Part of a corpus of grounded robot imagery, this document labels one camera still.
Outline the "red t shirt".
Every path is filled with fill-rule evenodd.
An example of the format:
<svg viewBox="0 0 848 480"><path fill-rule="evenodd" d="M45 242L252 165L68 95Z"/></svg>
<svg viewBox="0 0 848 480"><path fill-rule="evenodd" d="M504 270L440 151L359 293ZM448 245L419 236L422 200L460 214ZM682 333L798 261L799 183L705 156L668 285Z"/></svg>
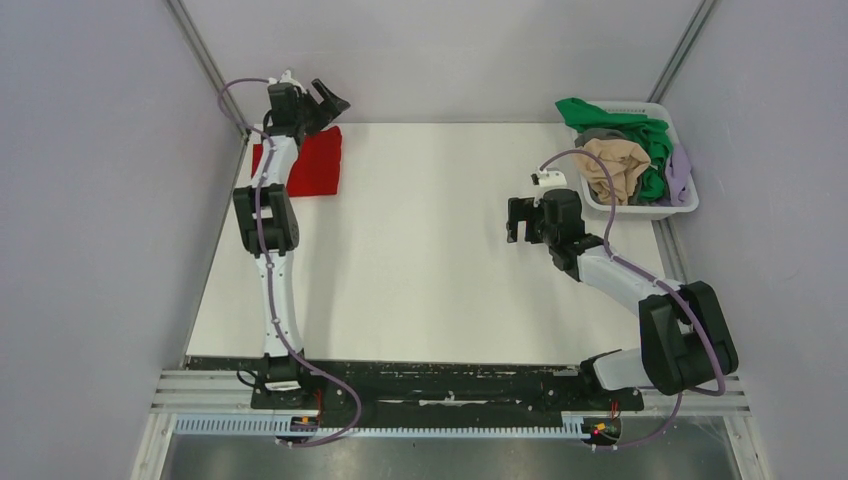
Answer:
<svg viewBox="0 0 848 480"><path fill-rule="evenodd" d="M342 131L338 126L306 137L283 184L292 198L338 193L342 165Z"/></svg>

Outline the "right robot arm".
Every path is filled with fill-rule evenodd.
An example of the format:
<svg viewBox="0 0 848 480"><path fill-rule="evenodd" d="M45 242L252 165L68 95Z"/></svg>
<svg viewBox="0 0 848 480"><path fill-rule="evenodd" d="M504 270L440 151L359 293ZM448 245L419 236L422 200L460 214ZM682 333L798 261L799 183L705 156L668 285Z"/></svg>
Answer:
<svg viewBox="0 0 848 480"><path fill-rule="evenodd" d="M612 249L606 236L586 230L579 195L553 189L539 198L507 203L510 243L546 246L553 265L574 281L593 287L631 311L640 344L581 364L580 400L602 408L627 387L652 387L664 395L692 391L721 396L739 366L715 290L705 282L663 279Z"/></svg>

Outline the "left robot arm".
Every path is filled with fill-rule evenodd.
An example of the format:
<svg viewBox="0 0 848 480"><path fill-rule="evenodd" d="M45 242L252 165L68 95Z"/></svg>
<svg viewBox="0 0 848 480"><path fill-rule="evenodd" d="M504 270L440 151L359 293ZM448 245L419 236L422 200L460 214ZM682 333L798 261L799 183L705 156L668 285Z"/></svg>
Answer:
<svg viewBox="0 0 848 480"><path fill-rule="evenodd" d="M321 387L355 397L350 385L305 357L293 288L300 229L286 185L304 141L329 126L350 105L318 79L312 85L321 94L320 100L290 73L263 83L270 109L255 132L261 138L264 157L250 184L232 193L242 245L256 262L265 300L264 353L254 388L295 408L306 405Z"/></svg>

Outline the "grey t shirt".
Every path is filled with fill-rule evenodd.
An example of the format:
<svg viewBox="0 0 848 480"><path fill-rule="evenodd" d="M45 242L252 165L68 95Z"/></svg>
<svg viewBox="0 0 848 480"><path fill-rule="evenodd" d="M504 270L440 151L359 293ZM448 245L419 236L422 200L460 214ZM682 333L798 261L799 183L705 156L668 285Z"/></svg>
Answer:
<svg viewBox="0 0 848 480"><path fill-rule="evenodd" d="M576 148L583 148L590 140L627 140L627 136L616 129L608 128L589 128L582 133L579 133L574 140Z"/></svg>

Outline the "beige t shirt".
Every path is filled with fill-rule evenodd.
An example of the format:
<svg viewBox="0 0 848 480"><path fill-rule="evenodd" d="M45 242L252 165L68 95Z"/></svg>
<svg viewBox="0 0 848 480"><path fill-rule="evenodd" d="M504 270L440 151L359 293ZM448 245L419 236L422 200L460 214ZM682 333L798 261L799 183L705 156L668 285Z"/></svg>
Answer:
<svg viewBox="0 0 848 480"><path fill-rule="evenodd" d="M651 164L639 144L625 139L593 138L573 154L573 162L595 194L597 202L625 206L635 194L638 180Z"/></svg>

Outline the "green t shirt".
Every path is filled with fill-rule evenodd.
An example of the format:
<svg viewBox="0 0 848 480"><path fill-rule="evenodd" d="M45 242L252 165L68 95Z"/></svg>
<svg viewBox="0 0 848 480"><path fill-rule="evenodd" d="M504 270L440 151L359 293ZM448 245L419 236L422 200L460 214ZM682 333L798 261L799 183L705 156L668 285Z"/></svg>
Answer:
<svg viewBox="0 0 848 480"><path fill-rule="evenodd" d="M652 203L669 192L665 167L674 147L668 134L669 124L645 113L613 113L582 99L570 97L555 103L565 124L578 133L591 128L620 132L625 140L638 144L650 158L646 173L641 173L642 188L637 199Z"/></svg>

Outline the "lilac t shirt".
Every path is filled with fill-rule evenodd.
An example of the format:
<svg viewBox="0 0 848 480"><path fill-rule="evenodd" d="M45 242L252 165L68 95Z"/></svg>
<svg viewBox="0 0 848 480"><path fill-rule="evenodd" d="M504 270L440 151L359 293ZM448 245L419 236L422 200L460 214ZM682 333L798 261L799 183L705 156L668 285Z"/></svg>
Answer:
<svg viewBox="0 0 848 480"><path fill-rule="evenodd" d="M669 204L673 207L684 206L690 197L688 181L692 165L684 147L675 144L671 156L666 161L664 175L668 188Z"/></svg>

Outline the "white plastic basket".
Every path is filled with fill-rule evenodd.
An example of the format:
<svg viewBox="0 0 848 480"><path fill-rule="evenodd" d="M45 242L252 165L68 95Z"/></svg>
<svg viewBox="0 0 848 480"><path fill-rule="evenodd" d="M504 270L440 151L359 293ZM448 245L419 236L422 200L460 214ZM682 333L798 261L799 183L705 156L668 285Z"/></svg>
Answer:
<svg viewBox="0 0 848 480"><path fill-rule="evenodd" d="M610 113L645 114L652 119L663 120L668 124L667 134L671 142L675 147L681 146L672 117L660 104L622 100L589 101L589 104L593 104ZM585 217L596 220L603 220L608 217L610 206L597 201L594 191L581 174L577 174L574 182L570 182L569 185L580 194ZM659 204L617 206L615 220L658 221L675 214L693 212L698 206L699 198L697 189L692 175L689 174L686 178L684 188L684 202L681 205L675 206L669 201L662 200Z"/></svg>

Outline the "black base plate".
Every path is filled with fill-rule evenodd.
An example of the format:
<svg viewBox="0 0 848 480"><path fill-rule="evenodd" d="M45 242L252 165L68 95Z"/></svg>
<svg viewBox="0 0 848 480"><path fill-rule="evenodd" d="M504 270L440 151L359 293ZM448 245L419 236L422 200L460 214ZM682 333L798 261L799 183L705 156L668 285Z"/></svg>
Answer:
<svg viewBox="0 0 848 480"><path fill-rule="evenodd" d="M556 427L564 412L639 412L634 387L606 391L575 365L317 360L326 377L263 360L256 410L313 410L323 427Z"/></svg>

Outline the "aluminium frame rail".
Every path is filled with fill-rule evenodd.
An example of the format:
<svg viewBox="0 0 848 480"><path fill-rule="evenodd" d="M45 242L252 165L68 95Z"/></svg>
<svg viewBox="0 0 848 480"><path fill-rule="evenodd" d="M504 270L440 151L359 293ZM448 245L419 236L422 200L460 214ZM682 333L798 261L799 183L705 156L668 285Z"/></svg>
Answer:
<svg viewBox="0 0 848 480"><path fill-rule="evenodd" d="M166 370L160 375L152 413L241 414L251 410L253 390L232 371Z"/></svg>

